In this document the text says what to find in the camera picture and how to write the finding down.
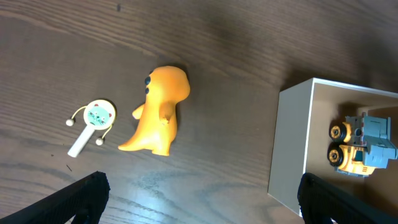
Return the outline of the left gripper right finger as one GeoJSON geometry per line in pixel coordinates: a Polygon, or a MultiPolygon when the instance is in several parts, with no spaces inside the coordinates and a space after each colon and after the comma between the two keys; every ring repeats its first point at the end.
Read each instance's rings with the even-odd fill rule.
{"type": "Polygon", "coordinates": [[[312,173],[305,173],[297,193],[306,224],[388,224],[394,218],[329,184],[312,173]]]}

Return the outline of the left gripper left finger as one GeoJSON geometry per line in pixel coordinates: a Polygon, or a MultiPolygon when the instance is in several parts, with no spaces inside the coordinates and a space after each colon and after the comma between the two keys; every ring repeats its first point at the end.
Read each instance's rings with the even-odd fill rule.
{"type": "Polygon", "coordinates": [[[1,219],[1,223],[98,223],[109,200],[104,172],[96,171],[48,197],[1,219]]]}

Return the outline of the yellow grey dump truck toy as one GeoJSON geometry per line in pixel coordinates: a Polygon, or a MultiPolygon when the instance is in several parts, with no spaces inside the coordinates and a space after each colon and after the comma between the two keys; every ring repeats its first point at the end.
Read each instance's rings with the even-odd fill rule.
{"type": "Polygon", "coordinates": [[[397,159],[397,147],[391,141],[390,117],[378,118],[366,113],[347,116],[344,122],[332,124],[328,134],[332,143],[327,159],[338,173],[368,177],[397,159]]]}

